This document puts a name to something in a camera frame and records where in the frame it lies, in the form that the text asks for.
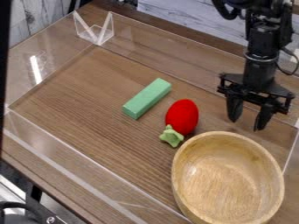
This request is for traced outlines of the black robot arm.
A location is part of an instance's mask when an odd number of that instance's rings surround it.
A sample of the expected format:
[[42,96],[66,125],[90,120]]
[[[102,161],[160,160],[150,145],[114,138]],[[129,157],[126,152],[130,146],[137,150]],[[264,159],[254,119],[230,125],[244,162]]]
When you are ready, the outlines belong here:
[[276,83],[278,54],[289,53],[293,0],[210,0],[226,20],[245,20],[246,51],[241,74],[221,73],[217,91],[226,97],[228,119],[236,121],[242,103],[260,107],[254,130],[262,130],[276,113],[289,111],[294,94]]

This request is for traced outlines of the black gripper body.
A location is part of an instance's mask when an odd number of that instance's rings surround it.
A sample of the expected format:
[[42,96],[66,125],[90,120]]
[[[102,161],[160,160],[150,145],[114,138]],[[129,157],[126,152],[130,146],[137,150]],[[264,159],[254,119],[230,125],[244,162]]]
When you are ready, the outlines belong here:
[[226,97],[228,91],[237,93],[242,102],[258,107],[266,102],[274,105],[274,112],[286,114],[294,94],[276,83],[277,55],[257,56],[245,53],[242,73],[221,73],[217,91]]

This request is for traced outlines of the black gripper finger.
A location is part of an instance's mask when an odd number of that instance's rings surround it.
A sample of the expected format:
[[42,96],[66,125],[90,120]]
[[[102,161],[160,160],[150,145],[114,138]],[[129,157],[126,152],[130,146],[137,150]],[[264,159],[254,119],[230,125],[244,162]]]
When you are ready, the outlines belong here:
[[266,102],[261,105],[260,111],[256,115],[253,131],[262,130],[265,128],[274,112],[276,106],[272,103]]
[[241,96],[228,91],[226,93],[226,112],[228,112],[228,119],[234,122],[242,113],[242,98]]

